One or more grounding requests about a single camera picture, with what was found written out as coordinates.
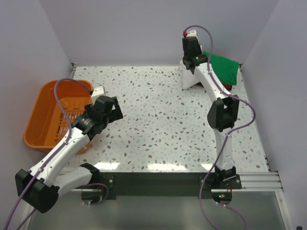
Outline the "white t shirt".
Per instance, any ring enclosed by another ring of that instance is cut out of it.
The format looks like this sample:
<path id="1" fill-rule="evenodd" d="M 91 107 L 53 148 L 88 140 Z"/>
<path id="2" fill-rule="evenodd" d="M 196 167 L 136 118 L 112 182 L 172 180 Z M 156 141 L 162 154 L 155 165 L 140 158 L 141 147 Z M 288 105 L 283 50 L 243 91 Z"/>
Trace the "white t shirt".
<path id="1" fill-rule="evenodd" d="M 182 83 L 184 90 L 197 84 L 204 88 L 204 85 L 202 84 L 201 81 L 203 74 L 201 74 L 201 71 L 199 70 L 199 67 L 204 67 L 204 63 L 201 64 L 199 67 L 196 67 L 194 74 L 189 69 L 186 68 L 186 66 L 183 63 L 183 60 L 180 61 L 180 65 L 183 68 Z"/>

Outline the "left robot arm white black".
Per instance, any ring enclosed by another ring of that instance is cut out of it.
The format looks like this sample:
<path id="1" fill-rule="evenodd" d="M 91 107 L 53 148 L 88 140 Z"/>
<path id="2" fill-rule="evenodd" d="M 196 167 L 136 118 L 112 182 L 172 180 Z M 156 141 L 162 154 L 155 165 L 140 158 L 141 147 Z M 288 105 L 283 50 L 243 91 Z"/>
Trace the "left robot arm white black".
<path id="1" fill-rule="evenodd" d="M 123 118 L 117 97 L 99 96 L 85 106 L 64 138 L 30 170 L 20 169 L 15 175 L 18 196 L 40 213 L 48 212 L 58 198 L 70 190 L 99 184 L 99 169 L 84 163 L 64 176 L 59 176 L 72 157 L 109 123 Z"/>

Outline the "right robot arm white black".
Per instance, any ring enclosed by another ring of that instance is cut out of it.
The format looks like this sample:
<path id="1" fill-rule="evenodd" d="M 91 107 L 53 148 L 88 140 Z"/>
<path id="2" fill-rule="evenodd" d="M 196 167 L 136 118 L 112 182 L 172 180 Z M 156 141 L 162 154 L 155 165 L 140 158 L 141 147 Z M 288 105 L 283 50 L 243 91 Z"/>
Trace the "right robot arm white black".
<path id="1" fill-rule="evenodd" d="M 212 69 L 208 69 L 208 57 L 202 52 L 196 35 L 184 35 L 182 38 L 183 88 L 188 89 L 198 83 L 207 91 L 212 105 L 207 114 L 209 126 L 215 134 L 217 163 L 214 174 L 208 177 L 219 188 L 225 188 L 236 176 L 233 159 L 232 137 L 227 134 L 237 121 L 239 101 L 224 93 L 229 91 L 221 84 Z"/>

